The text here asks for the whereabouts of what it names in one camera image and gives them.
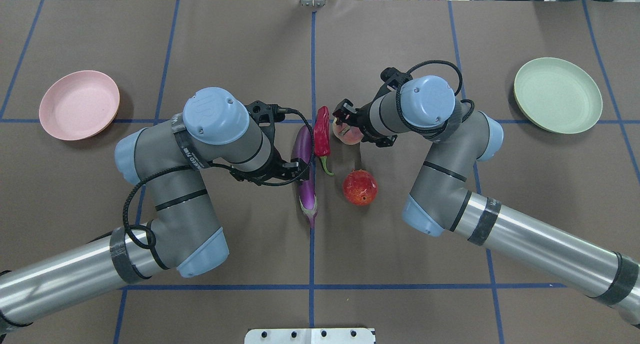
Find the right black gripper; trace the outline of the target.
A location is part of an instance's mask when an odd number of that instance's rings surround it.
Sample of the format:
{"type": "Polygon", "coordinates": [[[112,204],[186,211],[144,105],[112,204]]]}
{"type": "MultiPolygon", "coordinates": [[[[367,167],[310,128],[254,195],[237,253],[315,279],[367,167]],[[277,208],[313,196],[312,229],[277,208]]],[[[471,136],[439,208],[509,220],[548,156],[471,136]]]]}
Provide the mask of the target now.
{"type": "Polygon", "coordinates": [[[338,126],[359,128],[363,134],[363,142],[373,143],[379,148],[391,147],[398,135],[382,121],[380,107],[380,104],[366,104],[357,108],[350,100],[343,99],[334,109],[332,116],[338,126]]]}

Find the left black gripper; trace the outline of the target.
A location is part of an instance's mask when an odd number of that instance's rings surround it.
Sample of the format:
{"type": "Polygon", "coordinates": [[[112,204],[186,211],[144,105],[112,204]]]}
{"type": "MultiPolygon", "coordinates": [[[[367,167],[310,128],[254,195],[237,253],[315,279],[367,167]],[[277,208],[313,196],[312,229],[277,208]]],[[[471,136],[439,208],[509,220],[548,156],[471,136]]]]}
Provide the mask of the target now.
{"type": "Polygon", "coordinates": [[[272,150],[269,159],[258,170],[246,172],[232,166],[230,171],[237,181],[247,181],[257,186],[285,186],[290,182],[307,181],[310,173],[309,163],[301,158],[285,162],[277,149],[272,150]]]}

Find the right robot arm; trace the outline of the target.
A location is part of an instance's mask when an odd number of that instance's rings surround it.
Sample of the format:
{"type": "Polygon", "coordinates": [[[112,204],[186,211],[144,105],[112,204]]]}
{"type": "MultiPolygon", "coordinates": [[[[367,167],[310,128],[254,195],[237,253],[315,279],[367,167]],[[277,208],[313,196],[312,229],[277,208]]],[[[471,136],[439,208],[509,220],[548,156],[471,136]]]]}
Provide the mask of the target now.
{"type": "Polygon", "coordinates": [[[434,236],[457,233],[555,276],[639,325],[637,261],[466,189],[473,164],[487,161],[502,146],[498,122],[462,104],[441,77],[396,73],[387,83],[361,108],[343,100],[333,116],[377,146],[392,146],[407,132],[431,142],[403,209],[407,224],[434,236]]]}

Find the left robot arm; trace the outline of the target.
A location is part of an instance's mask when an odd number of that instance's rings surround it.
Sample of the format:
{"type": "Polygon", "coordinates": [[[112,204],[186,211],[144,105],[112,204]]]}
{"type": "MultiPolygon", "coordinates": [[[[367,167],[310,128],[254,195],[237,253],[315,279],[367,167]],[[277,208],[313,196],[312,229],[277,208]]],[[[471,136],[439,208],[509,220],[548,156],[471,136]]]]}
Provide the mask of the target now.
{"type": "Polygon", "coordinates": [[[275,123],[294,108],[250,105],[222,88],[204,88],[181,113],[118,142],[115,162],[133,188],[122,223],[108,235],[15,271],[2,272],[1,336],[35,320],[176,268],[201,275],[230,250],[201,171],[221,168],[238,181],[286,186],[306,180],[308,164],[284,161],[275,123]]]}

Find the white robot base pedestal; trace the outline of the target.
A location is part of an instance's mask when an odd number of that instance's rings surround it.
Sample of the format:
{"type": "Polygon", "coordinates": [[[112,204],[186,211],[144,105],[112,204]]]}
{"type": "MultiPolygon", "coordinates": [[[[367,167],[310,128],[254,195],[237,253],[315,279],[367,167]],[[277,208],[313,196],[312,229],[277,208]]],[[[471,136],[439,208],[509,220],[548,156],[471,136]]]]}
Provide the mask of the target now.
{"type": "Polygon", "coordinates": [[[375,329],[256,328],[247,331],[245,343],[377,343],[375,329]]]}

